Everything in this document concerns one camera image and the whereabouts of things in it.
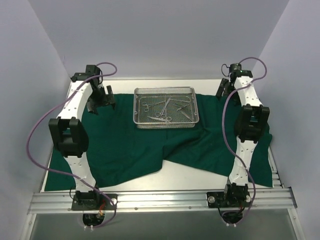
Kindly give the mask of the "wire mesh instrument tray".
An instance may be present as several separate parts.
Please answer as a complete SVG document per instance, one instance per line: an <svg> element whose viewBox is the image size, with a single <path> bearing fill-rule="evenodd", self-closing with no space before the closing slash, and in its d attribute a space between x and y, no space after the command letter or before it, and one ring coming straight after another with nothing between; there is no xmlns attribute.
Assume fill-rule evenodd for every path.
<svg viewBox="0 0 320 240"><path fill-rule="evenodd" d="M193 128L200 120L190 86L136 88L133 122L139 129Z"/></svg>

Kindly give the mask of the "green surgical drape cloth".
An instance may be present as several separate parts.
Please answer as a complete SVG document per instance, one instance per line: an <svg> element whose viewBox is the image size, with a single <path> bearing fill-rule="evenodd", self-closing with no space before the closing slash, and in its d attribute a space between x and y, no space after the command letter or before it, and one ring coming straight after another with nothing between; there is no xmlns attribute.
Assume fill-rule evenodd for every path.
<svg viewBox="0 0 320 240"><path fill-rule="evenodd" d="M225 98L196 96L199 122L192 128L140 129L132 94L117 94L116 107L85 111L87 160L99 187L111 187L161 170L163 160L228 176L237 147L234 124L241 107Z"/></svg>

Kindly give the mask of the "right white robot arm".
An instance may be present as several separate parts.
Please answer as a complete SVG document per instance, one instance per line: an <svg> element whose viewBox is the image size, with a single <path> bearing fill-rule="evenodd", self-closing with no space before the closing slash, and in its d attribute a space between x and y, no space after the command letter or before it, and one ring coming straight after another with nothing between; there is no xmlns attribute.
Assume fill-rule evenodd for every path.
<svg viewBox="0 0 320 240"><path fill-rule="evenodd" d="M270 109L264 106L254 87L254 79L250 70L233 69L229 71L229 78L222 79L217 91L221 98L227 96L222 110L222 136L227 149L234 156L231 173L228 176L226 191L222 193L223 203L234 206L240 199L248 198L249 169L254 150L263 136ZM237 95L241 109L234 124L236 137L236 151L233 151L228 143L225 128L227 107L231 98Z"/></svg>

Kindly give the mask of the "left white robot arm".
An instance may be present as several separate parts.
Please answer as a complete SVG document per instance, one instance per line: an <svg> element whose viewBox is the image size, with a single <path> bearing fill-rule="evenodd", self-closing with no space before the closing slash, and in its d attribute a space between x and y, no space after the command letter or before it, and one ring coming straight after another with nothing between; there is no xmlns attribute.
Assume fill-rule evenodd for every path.
<svg viewBox="0 0 320 240"><path fill-rule="evenodd" d="M73 200L84 204L88 209L95 210L100 206L101 195L85 185L97 187L88 159L89 136L81 122L84 110L98 114L97 108L116 106L112 87L103 86L101 69L94 66L83 73L75 73L71 78L70 95L75 94L63 107L57 118L51 118L48 126L54 148L60 152L68 163L71 173L79 178L75 181L75 196Z"/></svg>

